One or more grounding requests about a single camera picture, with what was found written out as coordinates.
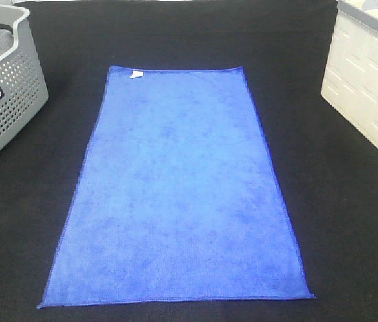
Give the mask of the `blue microfibre towel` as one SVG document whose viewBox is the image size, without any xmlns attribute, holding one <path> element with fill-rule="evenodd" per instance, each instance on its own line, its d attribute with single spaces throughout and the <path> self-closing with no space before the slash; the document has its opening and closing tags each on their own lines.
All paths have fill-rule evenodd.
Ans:
<svg viewBox="0 0 378 322">
<path fill-rule="evenodd" d="M 110 67 L 40 307 L 311 297 L 244 70 Z"/>
</svg>

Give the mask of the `cream plastic storage crate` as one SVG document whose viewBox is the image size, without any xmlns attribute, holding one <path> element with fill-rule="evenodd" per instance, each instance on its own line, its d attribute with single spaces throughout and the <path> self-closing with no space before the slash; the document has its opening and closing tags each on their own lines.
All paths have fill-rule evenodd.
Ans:
<svg viewBox="0 0 378 322">
<path fill-rule="evenodd" d="M 378 148 L 378 1 L 338 1 L 321 95 Z"/>
</svg>

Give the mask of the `grey perforated plastic basket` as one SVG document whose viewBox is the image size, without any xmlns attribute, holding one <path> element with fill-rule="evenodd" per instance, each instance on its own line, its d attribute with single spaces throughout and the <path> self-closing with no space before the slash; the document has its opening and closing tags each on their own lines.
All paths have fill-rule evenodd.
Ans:
<svg viewBox="0 0 378 322">
<path fill-rule="evenodd" d="M 26 8 L 0 4 L 0 24 L 13 34 L 12 47 L 0 55 L 0 151 L 48 100 L 29 15 Z"/>
</svg>

